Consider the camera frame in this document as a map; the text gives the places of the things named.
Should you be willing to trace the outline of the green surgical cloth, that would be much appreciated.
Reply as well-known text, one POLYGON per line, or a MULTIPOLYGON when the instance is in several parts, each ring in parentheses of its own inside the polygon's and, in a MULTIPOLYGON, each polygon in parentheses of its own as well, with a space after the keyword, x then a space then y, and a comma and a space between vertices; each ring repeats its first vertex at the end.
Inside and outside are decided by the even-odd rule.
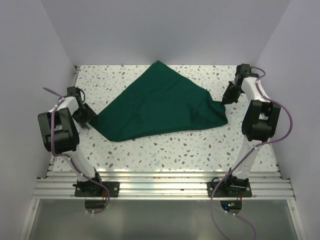
POLYGON ((160 61, 153 63, 90 122, 113 142, 206 130, 227 123, 226 108, 220 101, 214 101, 209 91, 160 61))

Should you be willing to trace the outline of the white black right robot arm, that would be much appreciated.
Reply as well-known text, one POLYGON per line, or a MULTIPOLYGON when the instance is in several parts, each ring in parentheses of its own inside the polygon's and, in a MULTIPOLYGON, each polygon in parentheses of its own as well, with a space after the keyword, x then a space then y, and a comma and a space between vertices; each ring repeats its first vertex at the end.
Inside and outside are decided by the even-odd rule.
POLYGON ((237 103, 241 94, 249 101, 241 125, 243 142, 234 165, 229 169, 218 187, 227 196, 235 196, 250 188, 249 178, 252 166, 262 148, 276 132, 281 107, 267 100, 267 94, 259 83, 259 75, 252 72, 249 64, 236 67, 234 81, 230 81, 222 97, 222 103, 237 103))

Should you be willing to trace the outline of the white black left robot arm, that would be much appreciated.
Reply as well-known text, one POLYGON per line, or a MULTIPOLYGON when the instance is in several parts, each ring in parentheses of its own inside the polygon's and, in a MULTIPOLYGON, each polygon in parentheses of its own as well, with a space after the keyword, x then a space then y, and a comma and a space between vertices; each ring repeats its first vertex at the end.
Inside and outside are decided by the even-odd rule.
POLYGON ((54 157, 63 158, 75 172, 75 196, 102 195, 104 184, 101 177, 80 147, 80 130, 89 129, 88 124, 94 123, 98 115, 85 103, 85 93, 78 87, 68 87, 65 96, 48 88, 45 90, 59 97, 51 110, 37 116, 45 149, 54 157))

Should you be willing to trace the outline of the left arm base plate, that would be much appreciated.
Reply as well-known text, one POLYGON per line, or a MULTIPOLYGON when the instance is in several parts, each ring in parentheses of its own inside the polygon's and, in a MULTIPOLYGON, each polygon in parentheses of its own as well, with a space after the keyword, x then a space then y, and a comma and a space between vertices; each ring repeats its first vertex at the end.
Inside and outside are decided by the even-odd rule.
MULTIPOLYGON (((108 196, 111 198, 117 198, 120 191, 120 183, 117 181, 103 181, 101 183, 105 188, 109 190, 108 196)), ((106 197, 106 190, 90 181, 78 182, 72 185, 75 187, 75 197, 106 197)))

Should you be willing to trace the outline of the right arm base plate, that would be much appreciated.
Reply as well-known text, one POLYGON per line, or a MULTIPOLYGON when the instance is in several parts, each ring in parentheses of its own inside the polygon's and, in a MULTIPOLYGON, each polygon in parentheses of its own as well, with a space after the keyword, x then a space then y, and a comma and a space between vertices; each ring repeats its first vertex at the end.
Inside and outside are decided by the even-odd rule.
POLYGON ((214 192, 214 189, 218 183, 218 181, 208 181, 206 183, 207 194, 209 197, 213 195, 214 198, 251 198, 253 196, 250 186, 247 188, 234 186, 223 187, 223 184, 220 184, 217 190, 214 192))

